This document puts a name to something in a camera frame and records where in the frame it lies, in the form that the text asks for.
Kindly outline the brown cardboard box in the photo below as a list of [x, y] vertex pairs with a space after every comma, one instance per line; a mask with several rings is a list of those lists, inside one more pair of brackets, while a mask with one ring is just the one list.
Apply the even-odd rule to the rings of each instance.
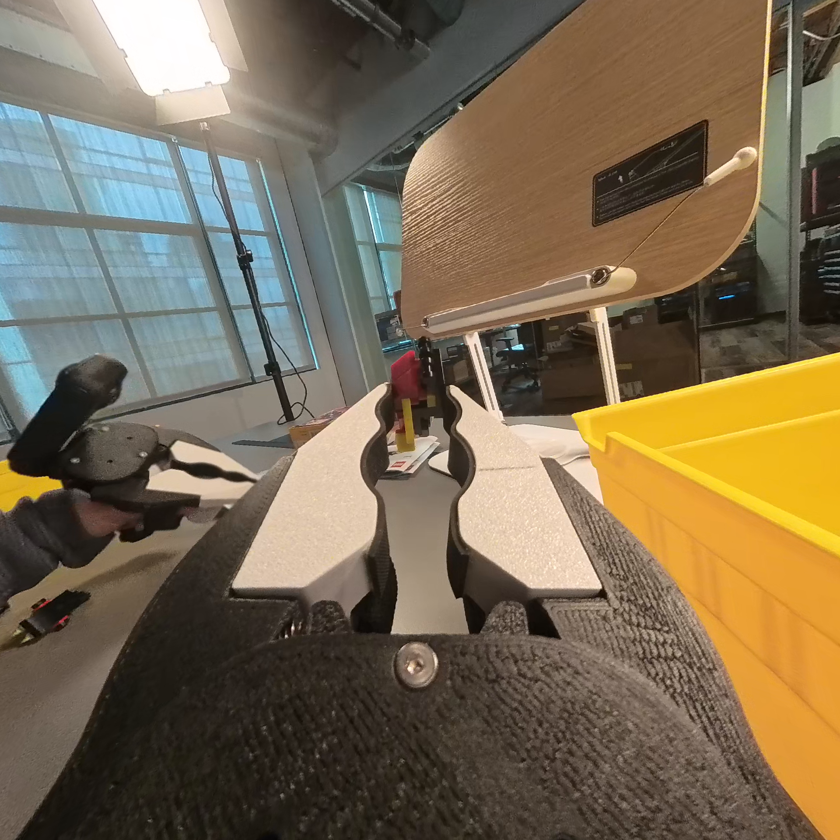
[[[641, 321], [612, 331], [620, 399], [631, 401], [697, 385], [697, 336], [689, 320]], [[542, 399], [569, 404], [575, 411], [606, 404], [602, 366], [594, 338], [573, 341], [549, 355], [540, 373]]]

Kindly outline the red yellow black lego assembly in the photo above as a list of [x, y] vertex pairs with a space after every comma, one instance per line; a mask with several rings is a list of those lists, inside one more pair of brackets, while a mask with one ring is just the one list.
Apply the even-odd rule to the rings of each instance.
[[443, 416], [440, 354], [430, 339], [421, 338], [392, 364], [391, 375], [396, 452], [406, 454], [428, 435], [433, 419]]

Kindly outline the yellow plastic bin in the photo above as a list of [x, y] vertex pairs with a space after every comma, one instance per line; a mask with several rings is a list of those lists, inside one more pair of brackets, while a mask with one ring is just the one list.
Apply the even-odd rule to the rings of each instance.
[[1, 462], [1, 511], [11, 511], [25, 498], [37, 498], [61, 488], [60, 482], [45, 477], [22, 476], [14, 472], [8, 461]]
[[776, 777], [838, 838], [838, 353], [574, 421], [605, 506], [695, 609]]

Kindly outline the person's left forearm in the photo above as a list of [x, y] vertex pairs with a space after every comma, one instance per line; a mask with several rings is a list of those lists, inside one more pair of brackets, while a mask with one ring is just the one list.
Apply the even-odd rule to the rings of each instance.
[[77, 503], [83, 495], [52, 490], [25, 497], [1, 514], [1, 610], [18, 593], [35, 587], [63, 565], [79, 568], [108, 544], [81, 524]]

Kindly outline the dark storage shelf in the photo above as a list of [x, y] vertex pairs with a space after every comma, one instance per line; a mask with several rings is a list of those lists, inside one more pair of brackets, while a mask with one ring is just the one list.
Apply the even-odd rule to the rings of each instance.
[[800, 319], [839, 320], [839, 138], [821, 142], [801, 169]]

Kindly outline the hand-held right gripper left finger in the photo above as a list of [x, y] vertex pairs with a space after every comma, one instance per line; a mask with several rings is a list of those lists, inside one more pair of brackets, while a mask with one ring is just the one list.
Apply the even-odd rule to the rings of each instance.
[[308, 612], [336, 602], [354, 627], [391, 627], [396, 571], [376, 485], [389, 466], [392, 388], [378, 385], [290, 462], [231, 592]]

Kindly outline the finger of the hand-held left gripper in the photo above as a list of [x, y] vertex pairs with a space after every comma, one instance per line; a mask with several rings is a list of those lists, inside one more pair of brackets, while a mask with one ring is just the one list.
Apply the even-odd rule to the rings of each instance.
[[249, 487], [260, 475], [225, 453], [183, 439], [161, 443], [159, 487]]
[[178, 516], [187, 522], [204, 525], [220, 519], [237, 499], [185, 499], [178, 503]]

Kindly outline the white lamp base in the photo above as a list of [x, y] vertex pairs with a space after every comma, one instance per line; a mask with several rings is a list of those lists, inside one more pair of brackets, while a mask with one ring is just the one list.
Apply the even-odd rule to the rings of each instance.
[[756, 216], [773, 3], [583, 2], [415, 153], [402, 319], [465, 337], [680, 291]]

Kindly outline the person's left hand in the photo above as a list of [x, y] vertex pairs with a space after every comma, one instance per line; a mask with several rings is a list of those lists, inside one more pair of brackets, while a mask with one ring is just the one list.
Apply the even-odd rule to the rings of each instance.
[[110, 538], [115, 533], [135, 529], [142, 522], [142, 516], [137, 512], [123, 511], [90, 499], [77, 501], [74, 509], [81, 528], [93, 539]]

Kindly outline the studio light panel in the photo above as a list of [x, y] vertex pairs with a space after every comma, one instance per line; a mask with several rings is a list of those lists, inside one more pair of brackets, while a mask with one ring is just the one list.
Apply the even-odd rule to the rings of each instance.
[[197, 1], [94, 1], [160, 125], [225, 117], [230, 69]]

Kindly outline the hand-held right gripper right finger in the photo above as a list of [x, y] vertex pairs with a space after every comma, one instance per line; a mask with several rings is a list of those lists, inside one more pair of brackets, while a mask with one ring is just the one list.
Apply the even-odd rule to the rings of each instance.
[[447, 468], [458, 484], [447, 573], [467, 616], [503, 602], [586, 601], [603, 585], [542, 458], [456, 386], [446, 390]]

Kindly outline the white cover instruction booklet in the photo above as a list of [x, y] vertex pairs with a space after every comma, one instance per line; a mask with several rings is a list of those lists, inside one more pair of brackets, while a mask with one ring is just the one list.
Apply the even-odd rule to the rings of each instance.
[[426, 463], [438, 450], [436, 436], [422, 436], [414, 439], [414, 448], [406, 451], [396, 445], [388, 448], [388, 466], [382, 478], [384, 480], [403, 480], [414, 475], [421, 465]]

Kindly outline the large grid window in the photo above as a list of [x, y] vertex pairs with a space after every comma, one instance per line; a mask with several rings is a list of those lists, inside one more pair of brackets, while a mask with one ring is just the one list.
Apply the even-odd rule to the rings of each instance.
[[266, 168], [218, 160], [261, 319], [204, 148], [2, 102], [3, 437], [93, 354], [127, 367], [123, 411], [269, 382], [262, 331], [294, 419], [314, 418], [302, 374], [318, 360]]

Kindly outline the black light stand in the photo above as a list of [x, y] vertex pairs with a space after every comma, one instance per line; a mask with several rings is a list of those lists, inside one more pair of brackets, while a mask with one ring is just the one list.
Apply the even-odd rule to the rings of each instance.
[[[224, 179], [224, 172], [219, 160], [213, 135], [210, 126], [206, 120], [200, 120], [199, 131], [203, 139], [206, 156], [208, 159], [214, 193], [222, 208], [231, 238], [234, 243], [236, 260], [239, 271], [243, 277], [245, 288], [248, 294], [248, 301], [252, 312], [255, 316], [257, 330], [259, 332], [260, 341], [263, 345], [263, 350], [266, 355], [265, 370], [266, 375], [272, 380], [280, 401], [283, 420], [286, 424], [294, 424], [301, 418], [301, 415], [308, 411], [307, 398], [308, 389], [306, 383], [302, 380], [298, 368], [291, 362], [288, 353], [275, 341], [275, 337], [270, 329], [269, 322], [266, 318], [264, 310], [259, 299], [259, 290], [256, 283], [255, 273], [253, 271], [254, 256], [252, 252], [246, 247], [245, 241], [239, 230], [235, 210], [230, 199], [227, 184]], [[287, 388], [284, 384], [284, 377], [282, 374], [281, 365], [277, 359], [276, 350], [280, 350], [280, 354], [291, 367], [292, 373], [299, 379], [303, 387], [303, 396], [297, 403], [293, 403], [287, 393]]]

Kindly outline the lego set box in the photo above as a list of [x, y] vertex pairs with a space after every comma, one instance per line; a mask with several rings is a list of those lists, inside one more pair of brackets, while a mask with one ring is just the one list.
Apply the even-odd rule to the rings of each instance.
[[347, 406], [342, 406], [339, 408], [332, 409], [331, 411], [326, 412], [320, 416], [316, 416], [313, 419], [308, 420], [306, 423], [300, 423], [295, 426], [291, 426], [288, 430], [288, 436], [290, 438], [292, 447], [294, 447], [294, 449], [299, 449], [301, 446], [307, 443], [307, 441], [314, 438], [323, 429], [328, 427], [331, 423], [333, 423], [336, 419], [345, 414], [348, 410], [349, 408]]

